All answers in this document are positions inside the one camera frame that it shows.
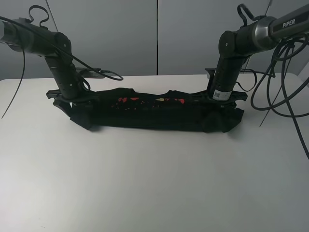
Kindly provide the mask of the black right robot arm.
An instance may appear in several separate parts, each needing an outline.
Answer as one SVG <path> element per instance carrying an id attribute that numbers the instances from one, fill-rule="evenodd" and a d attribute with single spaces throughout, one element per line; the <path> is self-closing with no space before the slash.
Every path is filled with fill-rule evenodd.
<path id="1" fill-rule="evenodd" d="M 309 6 L 305 5 L 279 19 L 253 16 L 244 4 L 237 6 L 243 26 L 237 31 L 225 31 L 219 40 L 219 60 L 215 70 L 209 70 L 207 89 L 191 94 L 192 102 L 225 105 L 245 101 L 247 94 L 233 91 L 242 65 L 253 54 L 275 48 L 292 36 L 308 34 Z"/>

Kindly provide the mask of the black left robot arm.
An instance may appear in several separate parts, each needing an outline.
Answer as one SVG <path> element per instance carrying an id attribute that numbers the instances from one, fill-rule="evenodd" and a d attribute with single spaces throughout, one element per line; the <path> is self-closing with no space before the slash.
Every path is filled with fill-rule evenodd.
<path id="1" fill-rule="evenodd" d="M 16 52 L 34 54 L 45 59 L 58 87 L 46 94 L 47 98 L 54 99 L 54 106 L 69 117 L 90 116 L 97 97 L 90 90 L 83 74 L 98 73 L 99 69 L 87 65 L 83 69 L 76 69 L 71 42 L 67 36 L 49 31 L 46 27 L 35 26 L 29 19 L 10 20 L 1 17 L 0 41 Z"/>

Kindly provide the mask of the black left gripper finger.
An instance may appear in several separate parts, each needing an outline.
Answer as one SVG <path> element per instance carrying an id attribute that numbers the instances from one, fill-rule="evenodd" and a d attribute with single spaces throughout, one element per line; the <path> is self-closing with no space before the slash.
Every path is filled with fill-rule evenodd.
<path id="1" fill-rule="evenodd" d="M 71 115 L 72 107 L 71 107 L 70 103 L 68 103 L 68 102 L 54 101 L 53 102 L 53 106 L 55 106 L 56 108 L 60 109 L 67 116 Z"/>

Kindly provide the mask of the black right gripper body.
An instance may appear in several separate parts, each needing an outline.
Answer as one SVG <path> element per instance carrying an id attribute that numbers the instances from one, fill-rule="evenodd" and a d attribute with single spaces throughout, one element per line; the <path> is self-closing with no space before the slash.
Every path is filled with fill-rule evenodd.
<path id="1" fill-rule="evenodd" d="M 208 91 L 205 90 L 198 93 L 190 94 L 188 102 L 201 104 L 230 105 L 236 103 L 236 101 L 246 101 L 247 98 L 248 95 L 245 92 L 222 92 L 215 90 L 214 94 L 210 95 Z"/>

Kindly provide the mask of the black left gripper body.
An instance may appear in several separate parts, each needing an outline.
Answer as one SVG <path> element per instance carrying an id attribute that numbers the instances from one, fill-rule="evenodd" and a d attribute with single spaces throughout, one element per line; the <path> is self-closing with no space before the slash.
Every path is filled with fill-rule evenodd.
<path id="1" fill-rule="evenodd" d="M 54 99 L 54 105 L 91 104 L 99 105 L 99 94 L 93 91 L 78 91 L 75 95 L 65 95 L 59 89 L 49 90 L 46 93 L 48 99 Z"/>

